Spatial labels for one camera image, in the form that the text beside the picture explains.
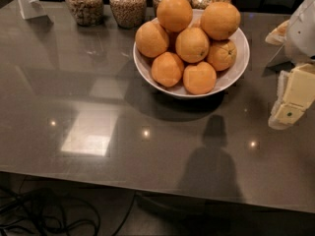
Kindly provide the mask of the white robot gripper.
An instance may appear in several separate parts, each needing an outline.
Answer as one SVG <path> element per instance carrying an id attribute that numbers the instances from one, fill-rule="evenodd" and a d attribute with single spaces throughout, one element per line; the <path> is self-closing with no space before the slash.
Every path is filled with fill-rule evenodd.
<path id="1" fill-rule="evenodd" d="M 315 0 L 304 0 L 289 21 L 274 28 L 265 38 L 272 45 L 284 44 L 290 61 L 298 64 L 281 71 L 269 126 L 284 130 L 295 124 L 315 101 Z"/>

